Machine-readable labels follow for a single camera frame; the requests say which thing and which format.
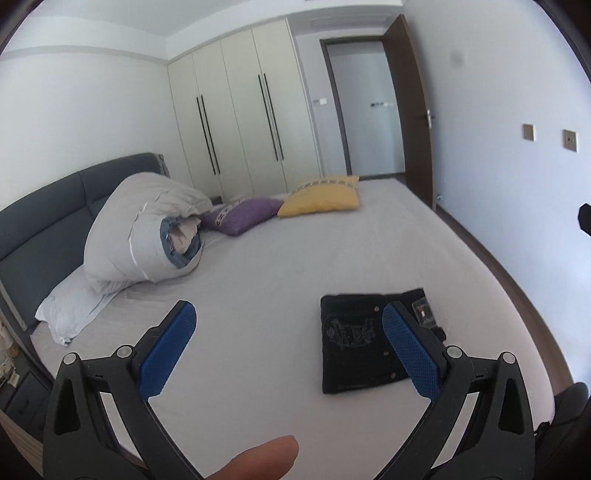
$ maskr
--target rolled-up duvet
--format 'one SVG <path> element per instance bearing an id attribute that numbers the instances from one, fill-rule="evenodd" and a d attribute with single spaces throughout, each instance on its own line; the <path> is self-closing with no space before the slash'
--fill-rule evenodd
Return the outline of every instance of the rolled-up duvet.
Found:
<path id="1" fill-rule="evenodd" d="M 102 294 L 137 282 L 193 271 L 202 253 L 199 215 L 212 209 L 203 193 L 155 173 L 125 179 L 97 215 L 84 270 Z"/>

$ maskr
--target yellow pillow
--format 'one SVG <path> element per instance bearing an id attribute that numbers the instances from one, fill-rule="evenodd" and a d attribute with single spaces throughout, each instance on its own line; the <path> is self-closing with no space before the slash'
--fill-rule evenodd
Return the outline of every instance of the yellow pillow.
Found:
<path id="1" fill-rule="evenodd" d="M 359 177 L 325 177 L 310 181 L 287 197 L 279 209 L 279 217 L 306 213 L 353 210 L 359 207 L 356 186 Z"/>

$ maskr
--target wall socket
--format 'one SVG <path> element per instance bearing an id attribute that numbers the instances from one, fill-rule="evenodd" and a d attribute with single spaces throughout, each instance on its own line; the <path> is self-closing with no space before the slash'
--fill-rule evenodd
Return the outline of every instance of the wall socket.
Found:
<path id="1" fill-rule="evenodd" d="M 523 124 L 523 138 L 535 142 L 535 125 Z"/>
<path id="2" fill-rule="evenodd" d="M 562 130 L 562 137 L 564 147 L 567 150 L 572 150 L 573 152 L 579 151 L 579 139 L 577 138 L 577 132 L 572 132 L 571 130 Z"/>

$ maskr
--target upholstered headboard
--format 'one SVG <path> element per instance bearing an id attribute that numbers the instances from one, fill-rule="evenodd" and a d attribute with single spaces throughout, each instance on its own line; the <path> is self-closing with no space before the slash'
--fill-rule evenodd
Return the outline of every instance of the upholstered headboard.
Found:
<path id="1" fill-rule="evenodd" d="M 39 365 L 30 339 L 37 307 L 82 265 L 86 237 L 109 195 L 142 171 L 168 175 L 162 155 L 117 158 L 51 183 L 0 212 L 0 314 Z"/>

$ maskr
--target white pillow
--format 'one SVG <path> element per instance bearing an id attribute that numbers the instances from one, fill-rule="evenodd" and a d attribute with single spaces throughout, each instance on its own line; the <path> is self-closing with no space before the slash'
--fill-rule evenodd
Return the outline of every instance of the white pillow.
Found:
<path id="1" fill-rule="evenodd" d="M 55 343 L 67 346 L 116 295 L 97 293 L 80 266 L 43 300 L 35 318 L 49 324 Z"/>

